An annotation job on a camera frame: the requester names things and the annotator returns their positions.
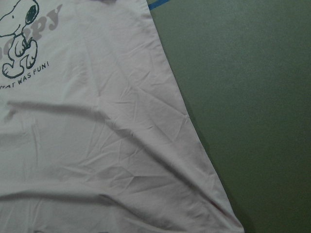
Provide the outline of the pink Snoopy t-shirt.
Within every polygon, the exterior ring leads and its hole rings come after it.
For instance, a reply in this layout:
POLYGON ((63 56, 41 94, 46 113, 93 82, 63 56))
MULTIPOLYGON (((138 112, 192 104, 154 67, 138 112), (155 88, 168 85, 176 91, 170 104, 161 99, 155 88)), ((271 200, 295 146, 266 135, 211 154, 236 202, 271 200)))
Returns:
POLYGON ((1 1, 0 230, 244 231, 146 1, 1 1))

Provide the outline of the blue tape line lengthwise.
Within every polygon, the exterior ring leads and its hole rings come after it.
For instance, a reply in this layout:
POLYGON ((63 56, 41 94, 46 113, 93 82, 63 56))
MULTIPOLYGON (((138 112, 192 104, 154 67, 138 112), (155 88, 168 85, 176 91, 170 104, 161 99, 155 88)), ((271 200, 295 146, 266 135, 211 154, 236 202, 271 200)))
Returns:
POLYGON ((153 10, 159 6, 162 6, 163 4, 169 2, 170 0, 156 0, 150 4, 148 4, 149 10, 153 10))

